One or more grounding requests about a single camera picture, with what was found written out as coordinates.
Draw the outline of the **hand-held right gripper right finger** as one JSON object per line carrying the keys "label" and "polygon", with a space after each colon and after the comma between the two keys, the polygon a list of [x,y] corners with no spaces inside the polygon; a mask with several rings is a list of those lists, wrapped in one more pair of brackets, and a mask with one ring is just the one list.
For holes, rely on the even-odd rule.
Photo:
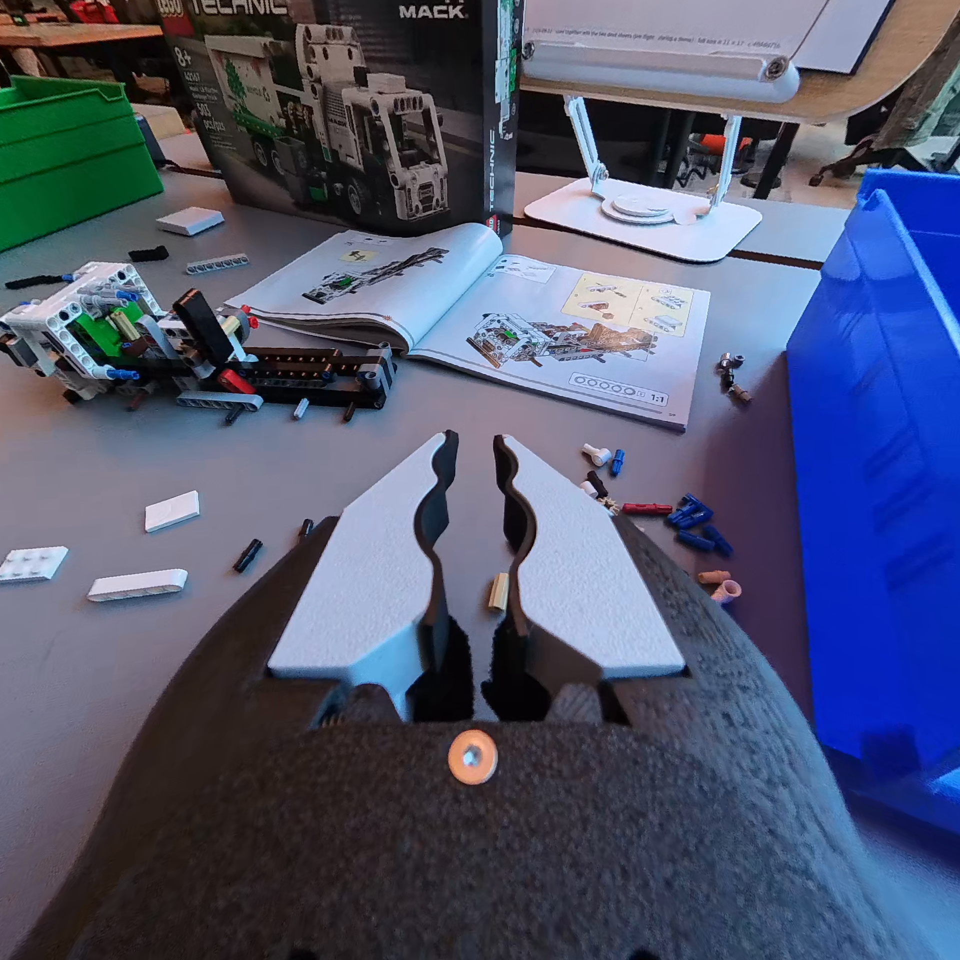
{"label": "hand-held right gripper right finger", "polygon": [[673,676],[686,667],[615,518],[510,435],[493,440],[510,565],[503,662],[538,683]]}

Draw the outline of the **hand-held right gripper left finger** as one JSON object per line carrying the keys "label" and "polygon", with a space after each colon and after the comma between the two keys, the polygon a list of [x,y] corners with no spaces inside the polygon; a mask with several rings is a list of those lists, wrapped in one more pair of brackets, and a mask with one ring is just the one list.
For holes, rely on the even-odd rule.
{"label": "hand-held right gripper left finger", "polygon": [[458,447],[456,432],[435,434],[343,509],[267,662],[272,676],[377,685],[413,718],[410,690],[440,673],[450,646],[434,546]]}

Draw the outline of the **pile of small colourful lego pieces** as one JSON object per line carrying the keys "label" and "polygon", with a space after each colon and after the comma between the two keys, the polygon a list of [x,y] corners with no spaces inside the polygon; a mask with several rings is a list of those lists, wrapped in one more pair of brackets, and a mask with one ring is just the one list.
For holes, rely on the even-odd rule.
{"label": "pile of small colourful lego pieces", "polygon": [[676,506],[661,502],[618,503],[601,479],[600,471],[606,470],[610,479],[617,479],[623,468],[625,451],[621,448],[610,450],[585,442],[581,446],[581,454],[590,462],[591,469],[580,484],[580,489],[609,513],[634,518],[661,518],[673,531],[677,543],[721,559],[733,556],[732,545],[714,526],[714,510],[702,499],[687,493],[679,498]]}

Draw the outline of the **partly built lego truck model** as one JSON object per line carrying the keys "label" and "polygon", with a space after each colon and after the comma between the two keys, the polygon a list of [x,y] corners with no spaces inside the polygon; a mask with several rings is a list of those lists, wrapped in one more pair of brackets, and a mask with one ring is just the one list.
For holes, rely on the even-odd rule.
{"label": "partly built lego truck model", "polygon": [[258,318],[250,307],[214,311],[197,289],[166,310],[129,262],[90,261],[45,299],[2,315],[2,353],[18,367],[54,378],[67,402],[106,394],[132,398],[178,390],[177,403],[220,409],[234,422],[264,402],[380,410],[398,365],[388,343],[337,348],[246,346]]}

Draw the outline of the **white lego tile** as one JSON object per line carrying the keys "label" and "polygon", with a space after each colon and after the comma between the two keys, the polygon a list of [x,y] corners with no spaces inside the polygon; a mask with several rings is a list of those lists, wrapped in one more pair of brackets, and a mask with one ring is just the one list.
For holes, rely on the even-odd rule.
{"label": "white lego tile", "polygon": [[151,503],[145,508],[145,532],[160,532],[196,519],[201,514],[199,492],[189,490],[172,498]]}

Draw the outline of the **white lego beam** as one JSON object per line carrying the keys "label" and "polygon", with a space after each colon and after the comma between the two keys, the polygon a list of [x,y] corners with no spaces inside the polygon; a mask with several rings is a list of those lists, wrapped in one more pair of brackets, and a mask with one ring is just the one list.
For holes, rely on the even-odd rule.
{"label": "white lego beam", "polygon": [[86,594],[91,602],[109,602],[159,594],[177,594],[188,580],[182,568],[155,570],[96,579]]}

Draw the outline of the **open lego instruction booklet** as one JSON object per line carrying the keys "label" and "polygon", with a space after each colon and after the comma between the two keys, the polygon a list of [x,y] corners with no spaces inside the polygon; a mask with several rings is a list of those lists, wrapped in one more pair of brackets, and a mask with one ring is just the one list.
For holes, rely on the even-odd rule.
{"label": "open lego instruction booklet", "polygon": [[506,253],[474,222],[337,232],[224,307],[684,431],[709,304],[705,291]]}

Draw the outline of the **white studded lego plate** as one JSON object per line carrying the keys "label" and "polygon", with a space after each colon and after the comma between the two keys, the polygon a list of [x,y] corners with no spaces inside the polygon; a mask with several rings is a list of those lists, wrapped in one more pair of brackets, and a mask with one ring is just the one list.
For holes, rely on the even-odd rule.
{"label": "white studded lego plate", "polygon": [[1,563],[1,583],[49,581],[56,575],[68,552],[66,546],[10,550]]}

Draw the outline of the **white lego panel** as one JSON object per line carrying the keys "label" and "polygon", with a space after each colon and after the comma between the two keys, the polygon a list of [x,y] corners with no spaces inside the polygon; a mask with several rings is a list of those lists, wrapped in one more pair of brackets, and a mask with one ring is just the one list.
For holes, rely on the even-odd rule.
{"label": "white lego panel", "polygon": [[181,236],[196,236],[225,222],[223,213],[217,209],[191,206],[156,219],[155,223],[164,233]]}

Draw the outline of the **dark lego set box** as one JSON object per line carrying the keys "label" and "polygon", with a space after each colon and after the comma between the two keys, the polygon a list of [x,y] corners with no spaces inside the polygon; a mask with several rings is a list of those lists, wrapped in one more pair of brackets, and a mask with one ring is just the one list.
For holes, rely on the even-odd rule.
{"label": "dark lego set box", "polygon": [[513,224],[522,1],[161,1],[234,202],[377,234]]}

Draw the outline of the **blue plastic bin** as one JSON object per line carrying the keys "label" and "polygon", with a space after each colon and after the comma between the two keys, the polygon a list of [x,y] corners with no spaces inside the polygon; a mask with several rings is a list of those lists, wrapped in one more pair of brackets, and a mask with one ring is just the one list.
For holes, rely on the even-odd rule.
{"label": "blue plastic bin", "polygon": [[959,180],[871,170],[786,346],[814,725],[958,835]]}

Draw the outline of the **white desk lamp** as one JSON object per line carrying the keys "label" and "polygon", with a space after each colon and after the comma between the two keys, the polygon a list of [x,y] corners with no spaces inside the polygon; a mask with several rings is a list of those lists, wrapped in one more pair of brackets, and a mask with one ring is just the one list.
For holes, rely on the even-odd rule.
{"label": "white desk lamp", "polygon": [[[800,83],[790,56],[783,53],[618,49],[545,33],[530,45],[524,55],[526,73],[569,87],[623,80],[632,90],[780,104],[797,93]],[[527,218],[688,263],[725,258],[762,221],[758,211],[725,201],[740,143],[740,116],[726,119],[718,182],[700,196],[610,178],[599,158],[585,99],[564,95],[563,103],[586,177],[528,203]]]}

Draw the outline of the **black device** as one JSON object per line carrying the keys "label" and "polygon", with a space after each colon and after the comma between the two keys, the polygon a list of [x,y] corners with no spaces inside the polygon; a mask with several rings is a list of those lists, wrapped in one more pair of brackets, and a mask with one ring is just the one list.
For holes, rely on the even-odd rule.
{"label": "black device", "polygon": [[157,170],[164,169],[169,166],[170,161],[164,154],[161,144],[158,141],[156,135],[153,132],[147,118],[139,112],[134,113],[134,118],[137,122],[138,129],[145,141],[147,146],[150,159]]}

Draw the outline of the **black office chair base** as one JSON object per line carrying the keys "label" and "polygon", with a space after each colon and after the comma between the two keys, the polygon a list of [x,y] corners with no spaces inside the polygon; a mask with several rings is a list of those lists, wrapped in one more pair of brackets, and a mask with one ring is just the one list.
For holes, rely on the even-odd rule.
{"label": "black office chair base", "polygon": [[822,166],[816,174],[810,177],[808,185],[810,187],[821,186],[827,175],[831,175],[836,180],[846,181],[857,172],[860,166],[879,165],[884,169],[895,166],[902,149],[877,148],[875,146],[876,140],[877,138],[872,135],[861,139],[850,153]]}

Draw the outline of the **green plastic bin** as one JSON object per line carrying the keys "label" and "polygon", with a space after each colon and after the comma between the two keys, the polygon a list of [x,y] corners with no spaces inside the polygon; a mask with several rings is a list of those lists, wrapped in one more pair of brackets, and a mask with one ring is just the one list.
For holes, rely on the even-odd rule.
{"label": "green plastic bin", "polygon": [[1,250],[162,193],[126,88],[14,75],[1,89]]}

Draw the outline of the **wooden round-edged table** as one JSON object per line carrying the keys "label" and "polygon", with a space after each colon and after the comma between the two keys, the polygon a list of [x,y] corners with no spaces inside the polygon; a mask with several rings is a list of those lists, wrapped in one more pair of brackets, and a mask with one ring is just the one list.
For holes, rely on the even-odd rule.
{"label": "wooden round-edged table", "polygon": [[798,91],[786,102],[631,89],[623,79],[568,86],[558,80],[533,78],[525,71],[524,56],[530,53],[531,45],[524,35],[521,87],[538,93],[663,107],[688,113],[735,114],[784,124],[752,195],[755,200],[766,200],[786,163],[799,126],[830,123],[858,114],[881,101],[918,71],[947,37],[958,17],[958,2],[893,3],[855,74],[845,76],[795,67],[799,77]]}

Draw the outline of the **white paper sheet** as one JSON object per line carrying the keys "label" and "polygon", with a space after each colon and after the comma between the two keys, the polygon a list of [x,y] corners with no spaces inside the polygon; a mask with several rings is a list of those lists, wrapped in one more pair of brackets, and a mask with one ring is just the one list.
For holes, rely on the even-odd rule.
{"label": "white paper sheet", "polygon": [[526,41],[594,49],[794,54],[826,1],[531,1]]}

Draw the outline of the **camouflage cloth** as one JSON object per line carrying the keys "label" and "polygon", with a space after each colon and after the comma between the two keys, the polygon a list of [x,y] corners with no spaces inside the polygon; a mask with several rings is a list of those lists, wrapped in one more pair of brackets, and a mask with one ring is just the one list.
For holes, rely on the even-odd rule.
{"label": "camouflage cloth", "polygon": [[954,31],[906,83],[873,149],[904,149],[958,135],[959,34]]}

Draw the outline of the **dark-edged notebook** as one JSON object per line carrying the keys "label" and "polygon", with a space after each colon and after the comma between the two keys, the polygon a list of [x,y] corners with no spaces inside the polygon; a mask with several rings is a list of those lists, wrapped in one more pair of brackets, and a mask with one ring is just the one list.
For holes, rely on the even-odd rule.
{"label": "dark-edged notebook", "polygon": [[827,1],[792,64],[852,76],[881,29],[893,1]]}

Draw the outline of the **wooden workbench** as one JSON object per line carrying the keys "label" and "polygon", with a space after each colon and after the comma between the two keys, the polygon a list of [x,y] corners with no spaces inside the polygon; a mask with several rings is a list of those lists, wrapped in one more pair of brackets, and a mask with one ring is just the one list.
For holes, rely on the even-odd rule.
{"label": "wooden workbench", "polygon": [[1,48],[5,50],[59,50],[108,42],[131,42],[163,38],[156,25],[15,23],[1,24]]}

